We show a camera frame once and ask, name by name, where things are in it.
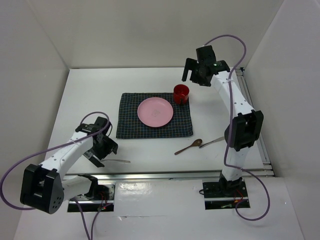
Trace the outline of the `silver metal fork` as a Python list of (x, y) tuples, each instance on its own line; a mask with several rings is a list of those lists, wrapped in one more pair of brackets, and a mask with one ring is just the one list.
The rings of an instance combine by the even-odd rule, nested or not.
[(123, 164), (130, 164), (131, 161), (129, 160), (122, 160), (122, 159), (103, 159), (104, 162), (118, 162)]

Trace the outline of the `red enamel mug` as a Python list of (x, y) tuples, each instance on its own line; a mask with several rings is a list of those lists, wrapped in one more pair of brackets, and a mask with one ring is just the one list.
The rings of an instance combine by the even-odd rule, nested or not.
[(184, 84), (178, 84), (173, 89), (173, 101), (178, 105), (184, 105), (189, 98), (190, 90)]

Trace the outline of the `dark checked cloth placemat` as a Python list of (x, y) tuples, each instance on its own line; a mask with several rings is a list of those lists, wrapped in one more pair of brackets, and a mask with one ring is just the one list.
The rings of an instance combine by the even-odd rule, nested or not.
[[(168, 101), (173, 107), (170, 122), (161, 127), (150, 127), (138, 118), (138, 106), (148, 98), (158, 97)], [(187, 138), (193, 135), (190, 104), (178, 105), (169, 92), (123, 93), (119, 104), (116, 138), (118, 139), (160, 139)]]

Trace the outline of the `pink plastic plate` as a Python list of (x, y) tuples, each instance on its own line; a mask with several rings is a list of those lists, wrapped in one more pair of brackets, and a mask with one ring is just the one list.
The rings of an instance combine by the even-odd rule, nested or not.
[(138, 119), (152, 128), (163, 127), (173, 118), (172, 105), (160, 97), (150, 97), (143, 100), (137, 108)]

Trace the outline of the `brown wooden spoon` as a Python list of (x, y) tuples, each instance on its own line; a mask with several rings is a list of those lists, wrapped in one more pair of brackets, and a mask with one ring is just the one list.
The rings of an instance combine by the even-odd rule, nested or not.
[(178, 154), (180, 154), (180, 153), (182, 153), (182, 152), (184, 152), (184, 151), (186, 151), (186, 150), (188, 150), (188, 149), (190, 149), (190, 148), (199, 147), (202, 143), (203, 143), (203, 140), (200, 139), (200, 138), (198, 138), (198, 139), (196, 139), (192, 144), (190, 144), (189, 146), (187, 146), (187, 147), (185, 147), (185, 148), (183, 148), (183, 149), (175, 152), (174, 154), (175, 154), (175, 155), (178, 155)]

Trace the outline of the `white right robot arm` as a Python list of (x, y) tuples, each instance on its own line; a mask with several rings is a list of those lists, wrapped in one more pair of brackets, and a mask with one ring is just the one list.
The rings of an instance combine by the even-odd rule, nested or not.
[(246, 157), (259, 139), (264, 115), (247, 102), (232, 77), (233, 70), (224, 60), (216, 59), (212, 46), (197, 48), (196, 56), (186, 59), (182, 81), (190, 75), (195, 84), (213, 86), (227, 107), (230, 115), (224, 131), (227, 146), (217, 188), (223, 196), (230, 196), (241, 186)]

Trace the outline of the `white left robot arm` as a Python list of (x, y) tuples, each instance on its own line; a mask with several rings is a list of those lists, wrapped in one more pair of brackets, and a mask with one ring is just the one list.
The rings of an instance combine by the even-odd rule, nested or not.
[(69, 169), (80, 157), (85, 157), (97, 168), (109, 154), (116, 154), (118, 144), (107, 135), (112, 124), (105, 117), (94, 123), (80, 123), (70, 140), (51, 157), (38, 165), (30, 164), (23, 173), (20, 202), (31, 208), (55, 213), (64, 201), (77, 196), (88, 200), (97, 197), (101, 189), (98, 179), (90, 174), (78, 174), (65, 180)]

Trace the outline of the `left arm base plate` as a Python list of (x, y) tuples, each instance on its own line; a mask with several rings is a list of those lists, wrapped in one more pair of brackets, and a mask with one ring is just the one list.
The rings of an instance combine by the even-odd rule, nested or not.
[(93, 198), (84, 195), (75, 197), (84, 213), (113, 212), (116, 185), (113, 183), (99, 184)]

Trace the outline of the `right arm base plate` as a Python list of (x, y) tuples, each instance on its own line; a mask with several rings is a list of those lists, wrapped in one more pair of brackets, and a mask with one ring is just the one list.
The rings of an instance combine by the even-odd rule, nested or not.
[(199, 194), (204, 197), (206, 210), (234, 209), (236, 204), (239, 209), (251, 207), (244, 181), (229, 193), (223, 193), (218, 182), (203, 182)]

